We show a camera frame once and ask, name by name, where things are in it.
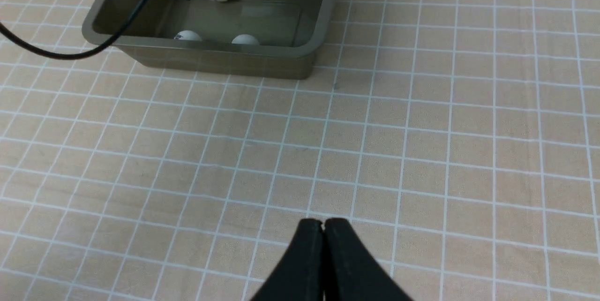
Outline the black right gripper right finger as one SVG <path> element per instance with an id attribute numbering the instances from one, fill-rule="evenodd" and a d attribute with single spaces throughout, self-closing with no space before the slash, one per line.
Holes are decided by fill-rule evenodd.
<path id="1" fill-rule="evenodd" d="M 369 253 L 348 220 L 329 218 L 323 234 L 326 301 L 411 301 Z"/>

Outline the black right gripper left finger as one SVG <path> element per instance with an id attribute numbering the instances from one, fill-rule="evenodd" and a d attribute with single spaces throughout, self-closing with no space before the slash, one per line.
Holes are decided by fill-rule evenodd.
<path id="1" fill-rule="evenodd" d="M 252 300 L 321 301 L 323 248 L 322 222 L 300 220 L 287 250 Z"/>

